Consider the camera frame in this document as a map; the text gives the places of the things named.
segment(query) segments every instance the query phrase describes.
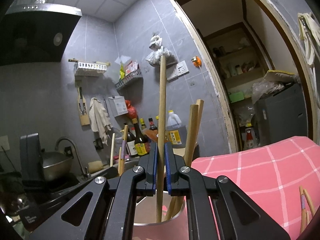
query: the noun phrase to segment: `white cloth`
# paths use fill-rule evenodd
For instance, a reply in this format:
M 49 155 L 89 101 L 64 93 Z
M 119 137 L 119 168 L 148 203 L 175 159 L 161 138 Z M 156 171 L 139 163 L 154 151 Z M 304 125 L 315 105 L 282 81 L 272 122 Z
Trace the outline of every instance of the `white cloth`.
M 102 142 L 107 144 L 106 130 L 111 130 L 112 124 L 106 109 L 97 98 L 91 98 L 89 118 L 92 131 L 99 132 Z
M 315 51 L 311 45 L 311 42 L 306 35 L 303 24 L 301 21 L 301 18 L 304 18 L 311 33 L 312 36 L 314 37 L 315 41 L 317 44 L 314 44 L 314 46 L 320 46 L 320 28 L 319 25 L 312 19 L 311 14 L 309 13 L 298 13 L 298 23 L 299 23 L 299 36 L 300 40 L 304 40 L 304 46 L 306 48 L 306 58 L 307 58 L 307 63 L 309 66 L 313 65 L 315 61 Z

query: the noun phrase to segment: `plastic jug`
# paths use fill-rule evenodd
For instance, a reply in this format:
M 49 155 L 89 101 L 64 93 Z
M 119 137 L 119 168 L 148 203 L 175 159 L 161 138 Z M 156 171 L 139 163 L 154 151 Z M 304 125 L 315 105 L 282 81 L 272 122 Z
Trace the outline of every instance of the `plastic jug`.
M 179 116 L 169 110 L 169 117 L 167 122 L 167 137 L 172 143 L 172 148 L 185 148 L 187 141 L 187 128 L 182 124 Z

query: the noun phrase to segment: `range hood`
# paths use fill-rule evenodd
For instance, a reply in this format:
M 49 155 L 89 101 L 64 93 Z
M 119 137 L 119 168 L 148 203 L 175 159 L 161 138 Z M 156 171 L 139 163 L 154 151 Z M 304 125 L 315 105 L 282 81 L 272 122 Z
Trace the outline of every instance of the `range hood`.
M 0 22 L 0 65 L 60 62 L 81 16 L 61 4 L 11 6 Z

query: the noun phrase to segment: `pink checkered tablecloth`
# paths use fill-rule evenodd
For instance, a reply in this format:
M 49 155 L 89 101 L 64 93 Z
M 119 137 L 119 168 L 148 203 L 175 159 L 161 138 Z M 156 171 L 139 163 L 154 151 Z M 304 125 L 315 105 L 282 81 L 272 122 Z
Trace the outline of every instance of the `pink checkered tablecloth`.
M 198 158 L 192 168 L 212 178 L 229 177 L 292 240 L 300 233 L 299 186 L 309 192 L 316 209 L 320 205 L 320 146 L 307 137 L 295 136 L 235 154 Z

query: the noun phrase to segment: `red plastic bag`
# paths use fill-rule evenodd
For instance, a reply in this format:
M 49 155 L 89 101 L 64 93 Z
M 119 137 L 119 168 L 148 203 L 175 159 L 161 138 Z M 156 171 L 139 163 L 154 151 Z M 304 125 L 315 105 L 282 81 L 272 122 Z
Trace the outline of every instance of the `red plastic bag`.
M 138 115 L 137 115 L 137 110 L 134 106 L 131 105 L 131 102 L 130 100 L 126 100 L 125 101 L 125 104 L 127 105 L 127 109 L 128 109 L 128 113 L 127 113 L 127 116 L 130 118 L 130 119 L 134 119 L 134 118 L 137 118 Z

